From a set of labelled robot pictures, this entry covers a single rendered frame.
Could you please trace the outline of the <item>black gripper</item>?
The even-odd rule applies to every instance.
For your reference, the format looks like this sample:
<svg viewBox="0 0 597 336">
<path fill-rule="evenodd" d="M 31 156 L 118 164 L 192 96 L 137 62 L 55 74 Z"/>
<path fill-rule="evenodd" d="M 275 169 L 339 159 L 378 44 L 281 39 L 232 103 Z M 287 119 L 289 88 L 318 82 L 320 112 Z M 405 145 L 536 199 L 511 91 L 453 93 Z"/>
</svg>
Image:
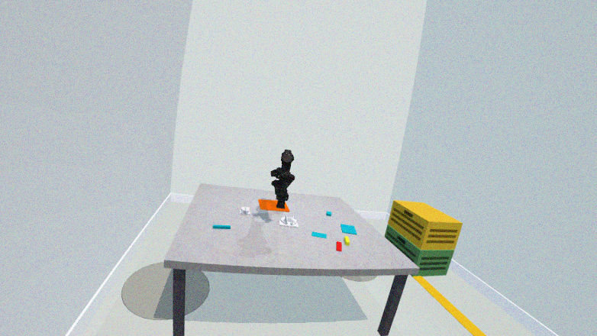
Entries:
<svg viewBox="0 0 597 336">
<path fill-rule="evenodd" d="M 283 184 L 283 191 L 285 191 L 289 185 L 293 182 L 293 180 L 295 180 L 295 176 L 292 175 L 288 169 L 286 168 L 282 168 L 282 175 L 278 176 L 277 179 L 279 180 L 273 180 L 271 185 L 274 186 L 275 188 L 275 195 L 277 195 L 280 191 L 280 189 L 282 188 L 282 182 L 284 182 Z"/>
</svg>

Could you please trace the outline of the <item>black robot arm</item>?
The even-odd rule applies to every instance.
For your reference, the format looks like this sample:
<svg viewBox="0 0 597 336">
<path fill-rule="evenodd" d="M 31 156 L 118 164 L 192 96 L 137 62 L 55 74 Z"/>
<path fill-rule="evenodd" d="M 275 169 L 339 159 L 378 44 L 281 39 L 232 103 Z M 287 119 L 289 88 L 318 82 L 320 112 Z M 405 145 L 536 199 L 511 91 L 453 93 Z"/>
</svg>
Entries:
<svg viewBox="0 0 597 336">
<path fill-rule="evenodd" d="M 275 170 L 270 171 L 271 176 L 275 176 L 277 178 L 278 176 L 282 175 L 282 173 L 283 173 L 282 168 L 286 168 L 290 171 L 291 163 L 293 160 L 294 160 L 294 156 L 292 154 L 292 151 L 285 150 L 281 156 L 282 167 L 281 168 L 278 167 Z M 288 201 L 289 195 L 287 193 L 287 189 L 285 191 L 283 191 L 283 184 L 284 184 L 284 182 L 282 182 L 282 188 L 280 189 L 279 193 L 276 196 L 276 200 L 278 200 L 276 208 L 285 209 L 285 201 Z"/>
</svg>

